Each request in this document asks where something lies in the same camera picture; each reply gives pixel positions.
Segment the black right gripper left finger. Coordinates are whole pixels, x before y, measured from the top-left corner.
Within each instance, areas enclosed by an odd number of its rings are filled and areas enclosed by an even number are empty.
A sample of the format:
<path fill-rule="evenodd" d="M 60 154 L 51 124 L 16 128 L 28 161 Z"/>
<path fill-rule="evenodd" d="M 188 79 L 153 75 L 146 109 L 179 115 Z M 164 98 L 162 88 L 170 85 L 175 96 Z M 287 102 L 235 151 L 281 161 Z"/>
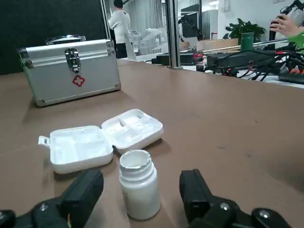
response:
<path fill-rule="evenodd" d="M 104 188 L 99 169 L 83 171 L 58 197 L 36 204 L 17 216 L 13 210 L 0 211 L 2 228 L 83 228 Z"/>

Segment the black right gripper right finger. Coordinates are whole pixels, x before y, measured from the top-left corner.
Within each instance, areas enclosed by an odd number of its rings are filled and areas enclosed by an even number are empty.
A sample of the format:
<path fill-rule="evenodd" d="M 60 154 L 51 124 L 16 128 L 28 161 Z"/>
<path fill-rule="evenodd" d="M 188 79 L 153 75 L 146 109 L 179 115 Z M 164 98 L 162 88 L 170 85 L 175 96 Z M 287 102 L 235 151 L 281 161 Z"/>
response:
<path fill-rule="evenodd" d="M 198 169 L 182 171 L 179 190 L 190 228 L 289 228 L 276 211 L 255 208 L 243 212 L 230 199 L 211 193 Z"/>

